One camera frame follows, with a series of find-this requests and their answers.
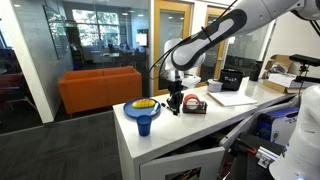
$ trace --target notebook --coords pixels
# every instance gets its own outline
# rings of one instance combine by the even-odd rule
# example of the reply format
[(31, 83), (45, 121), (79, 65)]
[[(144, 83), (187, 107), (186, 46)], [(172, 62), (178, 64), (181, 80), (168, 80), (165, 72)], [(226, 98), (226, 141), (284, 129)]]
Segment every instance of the notebook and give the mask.
[(208, 93), (208, 94), (223, 106), (238, 106), (238, 105), (257, 103), (256, 100), (249, 98), (245, 94), (236, 92), (236, 91)]

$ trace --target door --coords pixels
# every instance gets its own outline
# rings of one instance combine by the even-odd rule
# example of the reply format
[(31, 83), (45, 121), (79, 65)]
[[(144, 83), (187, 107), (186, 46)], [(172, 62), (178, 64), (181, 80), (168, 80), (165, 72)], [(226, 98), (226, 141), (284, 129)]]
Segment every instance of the door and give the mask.
[(140, 166), (141, 180), (216, 179), (223, 147), (156, 159)]
[[(205, 26), (214, 23), (214, 21), (223, 13), (224, 9), (208, 7)], [(217, 79), (221, 69), (221, 61), (224, 51), (224, 41), (210, 48), (206, 52), (206, 59), (198, 68), (198, 76), (201, 77), (201, 82), (198, 86), (204, 86), (208, 79)]]
[[(191, 4), (168, 2), (162, 0), (155, 1), (154, 14), (154, 62), (156, 62), (165, 52), (164, 44), (173, 38), (185, 39), (189, 36)], [(154, 77), (160, 71), (160, 63), (154, 68)], [(155, 96), (167, 94), (167, 81), (162, 78), (154, 80)]]

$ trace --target chair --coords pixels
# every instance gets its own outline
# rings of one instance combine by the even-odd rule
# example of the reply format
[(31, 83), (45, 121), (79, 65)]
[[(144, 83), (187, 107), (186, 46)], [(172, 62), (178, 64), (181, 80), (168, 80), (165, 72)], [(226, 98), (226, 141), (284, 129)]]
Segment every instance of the chair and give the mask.
[(122, 56), (119, 56), (117, 61), (118, 61), (120, 67), (128, 66), (128, 65), (135, 67), (132, 58), (133, 58), (133, 56), (131, 54), (124, 53)]
[(135, 68), (137, 68), (137, 65), (141, 65), (142, 68), (146, 68), (146, 70), (149, 69), (148, 58), (145, 53), (136, 53), (133, 58)]
[(0, 103), (8, 103), (14, 111), (12, 102), (26, 101), (35, 110), (37, 107), (29, 100), (25, 94), (25, 79), (22, 73), (6, 74), (0, 76)]

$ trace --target blue plastic cup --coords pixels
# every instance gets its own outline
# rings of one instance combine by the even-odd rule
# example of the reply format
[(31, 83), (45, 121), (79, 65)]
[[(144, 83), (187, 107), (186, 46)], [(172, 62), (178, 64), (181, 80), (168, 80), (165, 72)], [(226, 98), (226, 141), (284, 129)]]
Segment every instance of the blue plastic cup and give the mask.
[(140, 136), (148, 136), (151, 128), (151, 116), (141, 115), (137, 118), (138, 130)]

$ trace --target cardboard box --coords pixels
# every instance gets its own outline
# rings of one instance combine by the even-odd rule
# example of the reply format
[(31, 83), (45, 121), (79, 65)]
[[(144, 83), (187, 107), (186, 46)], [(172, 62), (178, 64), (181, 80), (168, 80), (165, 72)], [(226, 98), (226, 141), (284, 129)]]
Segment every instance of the cardboard box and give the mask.
[(283, 65), (284, 67), (287, 67), (288, 69), (291, 67), (293, 61), (289, 59), (289, 56), (287, 55), (281, 55), (281, 54), (276, 54), (271, 56), (270, 60), (267, 62), (266, 67), (264, 68), (265, 70), (270, 70), (271, 67), (274, 64), (280, 64)]
[(267, 79), (264, 79), (263, 80), (263, 85), (271, 88), (271, 89), (274, 89), (276, 91), (279, 91), (281, 93), (288, 93), (288, 94), (296, 94), (296, 93), (299, 93), (299, 88), (287, 88), (287, 87), (284, 87), (284, 86), (281, 86), (279, 84), (276, 84), (274, 82), (271, 82)]
[(285, 146), (296, 127), (299, 107), (262, 113), (258, 116), (260, 138)]

